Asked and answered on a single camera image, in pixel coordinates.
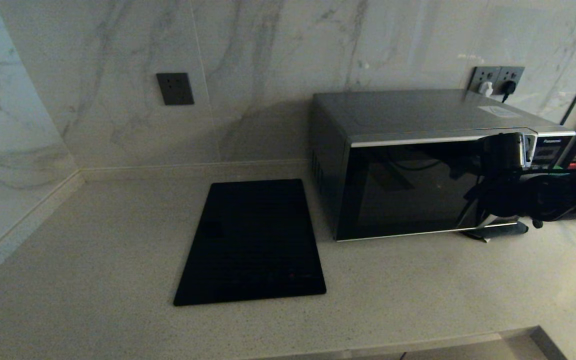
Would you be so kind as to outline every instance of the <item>microwave window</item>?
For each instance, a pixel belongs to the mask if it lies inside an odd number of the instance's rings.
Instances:
[[[379,237],[473,228],[476,204],[457,223],[478,181],[472,141],[352,148],[342,234]]]

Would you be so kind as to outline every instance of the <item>baseboard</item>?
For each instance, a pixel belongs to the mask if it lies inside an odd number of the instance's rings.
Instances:
[[[116,180],[150,180],[187,178],[219,173],[233,173],[237,169],[255,166],[286,167],[304,166],[308,159],[287,159],[270,161],[211,162],[206,164],[130,166],[120,168],[84,168],[80,173],[86,182],[109,182]]]
[[[0,265],[84,183],[85,180],[80,171],[74,172],[41,199],[18,223],[14,224],[0,238]]]

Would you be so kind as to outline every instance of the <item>microwave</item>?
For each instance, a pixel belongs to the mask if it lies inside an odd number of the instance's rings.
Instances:
[[[575,132],[461,89],[318,93],[311,170],[336,241],[516,224],[471,205],[473,144],[523,134],[526,166],[553,168]]]

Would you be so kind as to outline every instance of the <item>sticker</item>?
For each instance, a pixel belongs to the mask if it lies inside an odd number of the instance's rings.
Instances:
[[[514,113],[510,110],[504,109],[503,107],[499,106],[479,106],[479,109],[482,109],[485,112],[489,112],[490,114],[497,116],[497,117],[522,117],[520,114]]]

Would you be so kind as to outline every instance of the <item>marble wall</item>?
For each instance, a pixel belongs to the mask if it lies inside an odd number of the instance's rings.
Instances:
[[[0,238],[75,170],[0,17]]]
[[[316,92],[466,87],[525,66],[508,103],[554,123],[576,94],[576,0],[0,1],[82,167],[306,156]],[[155,73],[196,104],[163,106]]]

